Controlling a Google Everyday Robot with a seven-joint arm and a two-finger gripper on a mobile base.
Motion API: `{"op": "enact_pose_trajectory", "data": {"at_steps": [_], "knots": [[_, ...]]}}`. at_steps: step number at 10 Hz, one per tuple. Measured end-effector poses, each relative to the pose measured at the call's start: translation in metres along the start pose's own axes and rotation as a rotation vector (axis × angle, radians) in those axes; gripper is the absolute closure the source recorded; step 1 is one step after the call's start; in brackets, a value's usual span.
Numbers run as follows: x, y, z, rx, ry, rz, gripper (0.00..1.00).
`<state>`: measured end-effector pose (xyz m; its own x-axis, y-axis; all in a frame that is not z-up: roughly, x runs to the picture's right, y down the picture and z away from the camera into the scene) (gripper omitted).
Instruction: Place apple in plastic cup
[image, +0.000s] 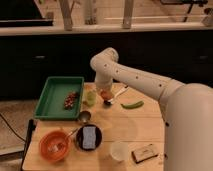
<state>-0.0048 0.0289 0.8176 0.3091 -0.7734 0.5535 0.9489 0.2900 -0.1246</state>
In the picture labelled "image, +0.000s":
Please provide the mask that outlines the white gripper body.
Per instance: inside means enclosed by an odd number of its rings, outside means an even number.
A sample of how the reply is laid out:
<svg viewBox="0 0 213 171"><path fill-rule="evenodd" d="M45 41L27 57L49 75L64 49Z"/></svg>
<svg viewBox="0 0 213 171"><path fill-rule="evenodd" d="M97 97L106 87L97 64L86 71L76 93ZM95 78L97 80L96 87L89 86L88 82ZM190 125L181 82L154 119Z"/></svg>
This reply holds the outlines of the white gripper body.
<svg viewBox="0 0 213 171"><path fill-rule="evenodd" d="M113 79L105 74L96 73L95 85L98 90L110 90L112 87Z"/></svg>

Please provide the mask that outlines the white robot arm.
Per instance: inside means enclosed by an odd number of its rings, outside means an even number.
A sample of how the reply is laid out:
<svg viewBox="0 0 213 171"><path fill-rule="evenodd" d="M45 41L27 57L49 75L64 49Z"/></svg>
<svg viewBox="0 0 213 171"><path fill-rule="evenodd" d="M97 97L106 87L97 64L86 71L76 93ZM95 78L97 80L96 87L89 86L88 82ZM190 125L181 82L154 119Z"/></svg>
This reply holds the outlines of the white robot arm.
<svg viewBox="0 0 213 171"><path fill-rule="evenodd" d="M117 80L159 104L165 123L164 171L213 171L213 88L118 63L119 55L106 48L90 60L95 85L109 90Z"/></svg>

